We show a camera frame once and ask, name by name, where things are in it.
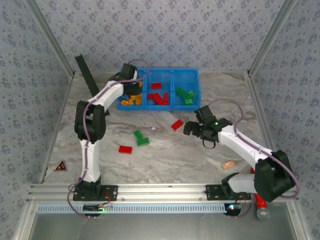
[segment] black mounting plate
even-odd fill
[[[81,187],[78,185],[74,189],[73,201],[96,201],[96,202],[107,202],[108,195],[110,196],[110,201],[114,202],[117,200],[118,196],[118,186],[117,185],[101,185],[101,194],[96,198],[92,199],[88,196],[85,196]]]
[[[242,195],[239,195],[238,193],[235,193],[234,195],[227,196],[223,189],[222,184],[211,184],[211,185],[205,185],[205,194],[206,199],[208,201],[226,201],[226,200],[244,200]],[[250,193],[242,193],[245,197],[245,200],[251,200],[251,194]]]

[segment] blue plastic tray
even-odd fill
[[[146,68],[138,68],[139,78],[147,74]],[[162,89],[151,89],[152,83],[162,83]],[[184,98],[180,97],[176,90],[182,88],[186,92],[193,91],[193,105],[185,105]],[[148,100],[148,94],[159,93],[163,98],[168,93],[169,105],[157,105]],[[194,111],[200,108],[201,88],[199,72],[197,68],[151,68],[149,75],[143,80],[142,105],[121,105],[121,101],[127,99],[123,95],[116,100],[116,106],[124,111]]]

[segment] marble surface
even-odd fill
[[[103,88],[103,75],[97,82]],[[232,98],[240,103],[245,120],[239,130],[262,144],[258,121],[246,87],[242,72],[201,73],[202,103],[218,98]],[[79,100],[91,97],[83,77],[75,76],[64,109],[59,132],[54,145],[45,183],[73,183],[81,174],[82,153],[80,142],[74,132],[76,105]],[[240,111],[229,102],[216,103],[211,110],[217,118],[235,122]],[[183,127],[177,131],[171,125],[181,119],[196,121],[193,112],[186,111],[119,111],[113,103],[106,117],[106,133],[101,140],[99,164],[103,183],[219,183],[222,178],[234,172],[248,173],[250,166],[234,151],[217,144],[215,149],[206,149],[195,136],[183,134]],[[139,130],[148,137],[150,144],[137,147],[133,135]],[[119,146],[132,146],[132,154],[121,154]],[[67,171],[54,169],[65,160]],[[234,160],[236,167],[223,170],[222,164]]]

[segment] wallpaper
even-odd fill
[[[37,0],[72,68],[248,69],[283,0]]]
[[[254,76],[277,149],[290,157],[320,239],[320,3],[301,0]]]
[[[67,75],[23,0],[0,1],[0,239],[39,180]]]

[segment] purple cable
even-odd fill
[[[85,176],[86,176],[86,174],[87,174],[87,168],[88,168],[88,144],[89,144],[89,142],[90,142],[90,136],[89,136],[89,132],[88,132],[88,129],[87,129],[87,123],[86,123],[87,111],[88,111],[89,107],[90,107],[92,104],[94,104],[97,100],[99,100],[99,99],[102,97],[102,95],[105,94],[105,93],[106,93],[111,87],[113,87],[114,85],[123,84],[123,83],[139,82],[139,81],[145,79],[145,78],[149,75],[150,65],[149,65],[149,63],[148,63],[147,61],[145,61],[145,60],[143,60],[143,59],[140,59],[140,58],[135,58],[135,59],[132,59],[131,61],[129,61],[128,64],[130,64],[130,63],[132,63],[132,62],[134,62],[134,61],[141,61],[141,62],[144,62],[144,63],[146,64],[147,72],[146,72],[146,74],[145,74],[143,77],[140,77],[140,78],[138,78],[138,79],[131,79],[131,80],[121,80],[121,81],[117,81],[117,82],[112,83],[109,87],[106,87],[104,91],[102,91],[101,93],[98,93],[98,94],[97,94],[97,97],[96,97],[95,99],[93,99],[91,102],[89,102],[89,103],[85,106],[85,108],[84,108],[84,110],[83,110],[82,122],[83,122],[84,133],[85,133],[85,136],[86,136],[86,139],[87,139],[87,141],[86,141],[86,143],[85,143],[85,149],[84,149],[84,162],[85,162],[84,166],[85,166],[85,170],[84,170],[84,172],[83,172],[82,177],[79,179],[79,181],[76,182],[76,184],[74,184],[74,185],[70,188],[70,190],[69,190],[69,192],[68,192],[68,195],[67,195],[67,197],[66,197],[66,200],[67,200],[70,208],[71,208],[76,214],[78,214],[80,217],[85,218],[85,219],[87,219],[87,218],[89,218],[89,217],[86,217],[85,215],[81,214],[80,212],[78,212],[78,211],[72,206],[72,204],[71,204],[71,202],[70,202],[70,194],[72,193],[73,189],[75,189],[76,186],[78,186],[78,185],[81,183],[81,181],[85,178]]]
[[[301,190],[301,187],[300,187],[300,183],[298,182],[298,179],[296,178],[296,176],[292,173],[292,171],[290,171],[290,169],[285,166],[281,161],[279,161],[278,159],[276,159],[274,156],[272,156],[271,154],[265,152],[264,150],[260,150],[257,146],[255,146],[254,144],[252,144],[251,142],[248,142],[247,140],[245,140],[240,134],[237,133],[237,125],[244,119],[244,111],[242,109],[242,107],[239,105],[239,103],[237,103],[236,101],[230,99],[230,98],[219,98],[219,99],[216,99],[216,100],[213,100],[211,102],[208,103],[208,106],[211,105],[211,104],[214,104],[216,102],[221,102],[221,101],[227,101],[227,102],[231,102],[233,104],[235,104],[238,109],[240,110],[240,113],[241,113],[241,117],[239,120],[237,120],[233,126],[233,130],[234,130],[234,133],[236,134],[236,136],[242,140],[245,144],[247,144],[248,146],[252,147],[253,149],[257,150],[257,151],[260,151],[261,153],[265,154],[266,156],[268,156],[269,158],[271,158],[273,161],[275,161],[277,164],[279,164],[293,179],[295,185],[296,185],[296,192],[295,194],[291,195],[291,196],[284,196],[284,195],[281,195],[282,198],[285,198],[285,199],[294,199],[296,198],[299,193],[300,193],[300,190]],[[249,214],[249,212],[251,211],[251,209],[253,208],[254,206],[254,197],[252,197],[252,201],[251,201],[251,204],[250,204],[250,207],[249,209],[242,215],[238,216],[238,217],[235,217],[237,219],[239,218],[242,218],[242,217],[245,217],[246,215]]]

